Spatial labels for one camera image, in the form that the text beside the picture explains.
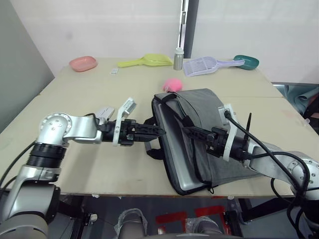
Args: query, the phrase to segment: floor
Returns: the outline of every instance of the floor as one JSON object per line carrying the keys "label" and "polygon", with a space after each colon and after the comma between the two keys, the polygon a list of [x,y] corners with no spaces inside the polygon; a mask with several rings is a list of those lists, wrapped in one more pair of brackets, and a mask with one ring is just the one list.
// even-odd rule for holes
{"label": "floor", "polygon": [[[268,199],[251,199],[252,206],[263,203]],[[83,239],[112,239],[116,237],[114,225],[118,222],[118,216],[124,210],[139,208],[148,221],[148,235],[158,233],[158,227],[165,226],[167,233],[182,232],[180,221],[157,224],[156,217],[171,213],[187,214],[188,218],[196,217],[195,210],[212,206],[221,206],[232,210],[236,208],[235,200],[227,199],[199,199],[199,198],[158,198],[158,197],[100,197],[98,199],[88,197],[86,208],[90,212],[98,214],[98,220],[92,226],[86,227],[82,235]],[[221,217],[210,216],[223,230]],[[51,239],[68,239],[72,220],[63,215],[58,215],[56,220],[49,226]],[[248,225],[241,225],[243,236],[246,238],[298,238],[294,228],[290,225],[286,212],[280,212],[267,217],[254,220]],[[310,230],[304,220],[301,220],[301,230],[305,235]]]}

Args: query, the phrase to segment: white table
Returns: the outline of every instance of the white table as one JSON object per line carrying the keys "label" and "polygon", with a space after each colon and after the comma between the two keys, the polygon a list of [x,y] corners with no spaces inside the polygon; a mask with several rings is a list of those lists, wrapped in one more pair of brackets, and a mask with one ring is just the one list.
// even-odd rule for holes
{"label": "white table", "polygon": [[[68,66],[0,134],[0,174],[38,135],[40,121],[52,112],[82,116],[103,106],[118,108],[128,97],[137,103],[130,119],[143,123],[152,116],[151,100],[161,92],[167,78],[177,77],[184,89],[210,88],[223,103],[231,103],[238,120],[245,124],[253,113],[251,132],[262,141],[283,150],[298,150],[319,161],[319,137],[303,118],[258,71],[221,69],[214,74],[187,78],[172,67],[135,66],[110,75],[116,62],[126,59],[101,58],[99,65],[76,73]],[[10,171],[15,176],[25,163],[24,155]],[[56,183],[64,194],[177,195],[170,185],[162,161],[145,153],[143,143],[113,147],[72,142],[62,162]],[[288,184],[275,183],[282,195],[292,195]],[[239,180],[215,188],[215,196],[271,196],[270,179]],[[206,190],[193,196],[211,196]]]}

